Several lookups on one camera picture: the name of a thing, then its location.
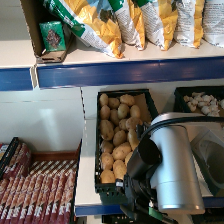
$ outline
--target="product label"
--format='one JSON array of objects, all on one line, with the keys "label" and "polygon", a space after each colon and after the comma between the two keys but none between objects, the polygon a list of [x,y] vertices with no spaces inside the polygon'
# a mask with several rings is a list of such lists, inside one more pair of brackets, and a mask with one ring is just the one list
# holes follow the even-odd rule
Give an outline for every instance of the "product label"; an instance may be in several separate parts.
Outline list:
[{"label": "product label", "polygon": [[224,1],[206,0],[203,19],[204,38],[224,48]]}]

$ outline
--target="snack bag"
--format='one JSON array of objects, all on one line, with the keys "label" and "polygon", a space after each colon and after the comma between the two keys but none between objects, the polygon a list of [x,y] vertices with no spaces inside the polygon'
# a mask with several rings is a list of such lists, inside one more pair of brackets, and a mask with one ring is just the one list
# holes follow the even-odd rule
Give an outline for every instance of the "snack bag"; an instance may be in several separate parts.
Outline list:
[{"label": "snack bag", "polygon": [[121,33],[108,0],[40,0],[45,8],[68,24],[84,43],[122,58]]},{"label": "snack bag", "polygon": [[183,46],[199,48],[202,29],[204,0],[177,0],[177,27],[174,39]]},{"label": "snack bag", "polygon": [[138,50],[145,47],[145,27],[143,15],[133,0],[109,0],[118,20],[122,40],[135,45]]},{"label": "snack bag", "polygon": [[203,18],[204,39],[224,48],[224,1],[205,0]]},{"label": "snack bag", "polygon": [[175,2],[171,0],[136,0],[142,10],[147,39],[167,51],[177,23]]}]

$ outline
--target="red packaged meat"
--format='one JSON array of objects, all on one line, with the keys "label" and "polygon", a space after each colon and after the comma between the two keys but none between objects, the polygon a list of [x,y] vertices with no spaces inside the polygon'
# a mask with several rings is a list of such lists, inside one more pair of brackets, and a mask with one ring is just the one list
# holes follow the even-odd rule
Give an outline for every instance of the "red packaged meat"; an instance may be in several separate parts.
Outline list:
[{"label": "red packaged meat", "polygon": [[5,207],[6,201],[8,199],[9,194],[10,194],[10,191],[11,191],[11,188],[13,186],[14,180],[15,180],[15,178],[13,178],[13,177],[9,178],[9,184],[8,184],[6,190],[5,190],[5,193],[3,195],[3,198],[2,198],[1,204],[0,204],[0,215],[2,215],[3,209]]},{"label": "red packaged meat", "polygon": [[10,162],[9,162],[9,165],[5,167],[5,171],[4,171],[4,175],[3,175],[3,178],[8,178],[10,177],[10,170],[12,169],[12,167],[14,166],[14,164],[16,163],[16,158],[19,154],[19,151],[21,150],[21,144],[19,143],[16,150],[15,150],[15,153],[14,155],[12,156]]},{"label": "red packaged meat", "polygon": [[44,188],[45,188],[45,185],[46,185],[46,181],[47,181],[47,176],[44,176],[44,180],[43,180],[43,183],[42,183],[42,186],[41,186],[41,189],[40,189],[40,193],[38,195],[38,199],[37,199],[37,203],[36,203],[36,207],[35,207],[35,211],[34,211],[34,215],[33,215],[33,221],[32,221],[33,224],[35,223],[37,213],[39,211],[39,207],[40,207],[43,195],[44,195]]},{"label": "red packaged meat", "polygon": [[43,197],[42,197],[42,200],[41,200],[41,204],[40,204],[38,212],[36,214],[35,224],[43,223],[44,214],[46,212],[47,202],[48,202],[48,198],[49,198],[49,195],[50,195],[52,182],[53,182],[53,178],[51,176],[47,176],[47,181],[46,181],[46,184],[45,184],[45,187],[44,187],[44,192],[43,192]]},{"label": "red packaged meat", "polygon": [[23,208],[22,208],[22,211],[21,211],[21,214],[20,214],[20,217],[19,217],[18,224],[23,224],[24,223],[24,220],[25,220],[26,214],[27,214],[27,210],[28,210],[29,205],[30,205],[31,197],[33,195],[34,186],[36,184],[36,181],[37,181],[37,177],[33,176],[31,181],[30,181],[27,192],[26,192],[26,197],[25,197],[25,200],[24,200],[24,203],[23,203]]},{"label": "red packaged meat", "polygon": [[19,151],[18,156],[16,157],[15,164],[8,172],[8,176],[16,177],[17,175],[20,176],[21,172],[23,171],[24,174],[28,174],[27,170],[24,170],[25,166],[28,169],[31,162],[31,152],[28,149],[25,143],[22,144],[22,148]]},{"label": "red packaged meat", "polygon": [[66,184],[65,184],[65,188],[64,188],[62,199],[61,199],[61,203],[60,203],[60,207],[59,207],[59,214],[58,214],[56,224],[64,224],[64,216],[65,216],[66,204],[67,204],[66,195],[70,188],[74,188],[74,182],[75,182],[75,173],[71,172],[69,174]]},{"label": "red packaged meat", "polygon": [[30,204],[29,204],[29,207],[28,207],[28,210],[27,210],[25,221],[24,221],[25,224],[31,224],[32,223],[34,211],[35,211],[36,204],[37,204],[37,199],[38,199],[38,196],[40,194],[40,190],[41,190],[41,187],[42,187],[43,180],[44,180],[44,175],[41,174],[37,177],[35,187],[33,189],[32,198],[30,200]]},{"label": "red packaged meat", "polygon": [[17,203],[17,201],[18,201],[20,192],[21,192],[21,190],[22,190],[24,181],[25,181],[25,178],[24,178],[24,177],[21,177],[21,179],[19,180],[19,183],[18,183],[16,192],[15,192],[13,201],[12,201],[12,203],[10,204],[10,208],[9,208],[9,211],[8,211],[8,214],[7,214],[7,217],[6,217],[5,224],[10,224],[10,221],[11,221],[11,218],[12,218],[12,215],[13,215],[13,212],[14,212],[14,209],[15,209],[15,207],[16,207],[16,203]]},{"label": "red packaged meat", "polygon": [[3,179],[1,181],[1,185],[0,185],[0,201],[3,198],[3,195],[5,193],[5,190],[6,190],[7,186],[8,186],[8,184],[9,184],[9,180],[8,179]]},{"label": "red packaged meat", "polygon": [[71,203],[73,200],[73,192],[75,186],[75,172],[69,174],[68,190],[65,196],[65,212],[64,212],[64,224],[69,223],[71,215]]},{"label": "red packaged meat", "polygon": [[28,187],[31,184],[31,182],[33,183],[33,181],[31,181],[31,176],[28,176],[24,181],[22,190],[20,192],[19,198],[16,202],[15,209],[13,211],[13,215],[11,217],[11,224],[17,224],[18,223],[20,213],[21,213],[22,208],[23,208],[23,202],[26,198],[26,193],[27,193]]},{"label": "red packaged meat", "polygon": [[50,192],[48,203],[47,203],[47,208],[46,208],[43,224],[49,223],[52,207],[54,204],[54,198],[55,198],[55,194],[56,194],[57,187],[58,187],[58,182],[59,182],[59,176],[56,175],[53,178],[53,183],[52,183],[51,192]]},{"label": "red packaged meat", "polygon": [[10,193],[8,195],[7,201],[5,203],[4,210],[3,210],[2,215],[1,215],[0,224],[5,223],[5,219],[6,219],[6,216],[8,214],[8,211],[9,211],[10,205],[12,203],[12,200],[14,198],[14,195],[16,193],[16,189],[18,187],[19,180],[20,180],[20,178],[16,177],[14,182],[13,182],[13,185],[11,187],[11,190],[10,190]]}]

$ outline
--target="store shelf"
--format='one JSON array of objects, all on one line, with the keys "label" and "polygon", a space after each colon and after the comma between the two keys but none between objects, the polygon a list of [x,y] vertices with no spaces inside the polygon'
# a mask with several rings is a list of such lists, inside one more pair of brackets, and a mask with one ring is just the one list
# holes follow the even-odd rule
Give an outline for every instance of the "store shelf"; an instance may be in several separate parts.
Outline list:
[{"label": "store shelf", "polygon": [[[83,132],[75,197],[75,214],[77,217],[121,213],[119,205],[103,205],[100,195],[95,193],[95,144],[96,119],[86,120]],[[207,184],[203,180],[199,167],[197,164],[195,165],[202,196],[204,197],[205,207],[223,207],[223,198],[211,197],[212,194],[209,192]]]},{"label": "store shelf", "polygon": [[111,58],[79,40],[63,63],[38,65],[41,88],[100,86],[223,77],[224,49],[202,40],[200,49],[174,43],[160,51],[148,43],[144,51],[125,45],[125,58]]}]

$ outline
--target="black tray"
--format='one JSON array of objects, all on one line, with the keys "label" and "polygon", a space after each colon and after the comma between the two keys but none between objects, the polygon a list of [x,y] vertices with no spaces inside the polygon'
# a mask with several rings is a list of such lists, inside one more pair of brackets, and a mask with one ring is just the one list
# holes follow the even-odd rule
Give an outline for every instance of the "black tray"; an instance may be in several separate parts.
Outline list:
[{"label": "black tray", "polygon": [[115,189],[115,184],[101,184],[100,183],[100,174],[102,172],[101,165],[100,165],[100,156],[101,156],[101,150],[100,145],[102,143],[102,138],[100,136],[100,104],[99,104],[99,98],[100,96],[106,93],[108,97],[119,97],[124,94],[129,94],[132,96],[137,96],[140,94],[145,94],[146,104],[148,107],[148,110],[150,112],[152,120],[156,118],[159,114],[156,110],[156,107],[154,105],[154,101],[151,98],[151,95],[149,93],[148,89],[139,89],[139,90],[122,90],[122,91],[110,91],[110,92],[100,92],[98,93],[97,97],[97,126],[96,126],[96,153],[95,153],[95,191],[96,193],[100,194],[100,198],[103,204],[122,204],[127,202],[127,198],[125,195],[122,195],[121,193],[118,193]]},{"label": "black tray", "polygon": [[176,88],[174,112],[192,113],[187,103],[184,101],[184,96],[191,96],[193,92],[205,92],[206,95],[213,95],[217,100],[224,99],[223,86],[196,86],[196,87],[179,87]]}]

